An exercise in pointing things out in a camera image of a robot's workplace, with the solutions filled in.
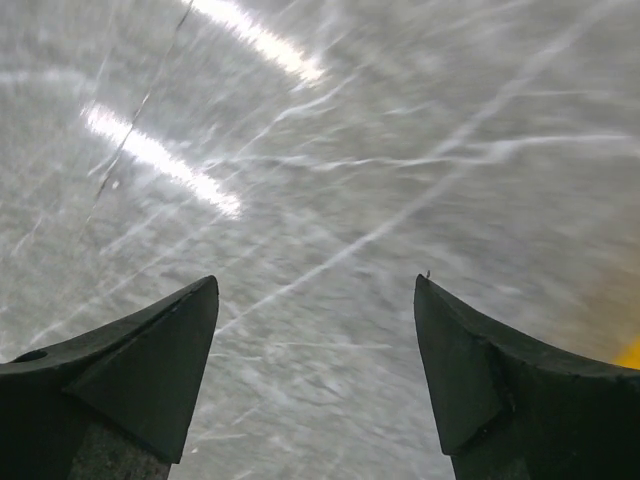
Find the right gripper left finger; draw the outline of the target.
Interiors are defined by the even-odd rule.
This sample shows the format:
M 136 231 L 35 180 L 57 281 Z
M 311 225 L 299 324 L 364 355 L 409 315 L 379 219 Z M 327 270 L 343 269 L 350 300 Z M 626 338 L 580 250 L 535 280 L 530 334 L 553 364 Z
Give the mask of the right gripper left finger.
M 1 367 L 5 479 L 165 479 L 181 461 L 219 311 L 204 277 Z

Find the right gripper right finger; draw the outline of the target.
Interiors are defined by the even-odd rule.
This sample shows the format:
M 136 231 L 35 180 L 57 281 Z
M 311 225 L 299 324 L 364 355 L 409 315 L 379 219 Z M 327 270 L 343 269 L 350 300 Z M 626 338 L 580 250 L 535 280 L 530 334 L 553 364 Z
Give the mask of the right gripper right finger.
M 639 374 L 556 348 L 431 279 L 414 318 L 442 452 L 459 479 L 635 479 Z

